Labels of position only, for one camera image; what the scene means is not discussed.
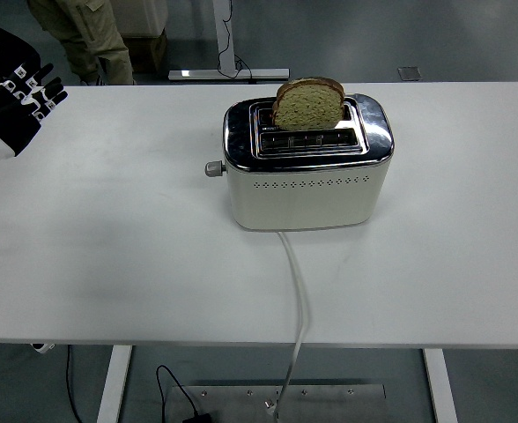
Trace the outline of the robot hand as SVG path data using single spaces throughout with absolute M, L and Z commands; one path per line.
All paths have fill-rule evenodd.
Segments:
M 41 129 L 42 121 L 66 99 L 62 80 L 42 80 L 54 69 L 22 63 L 0 83 L 0 161 L 21 154 Z

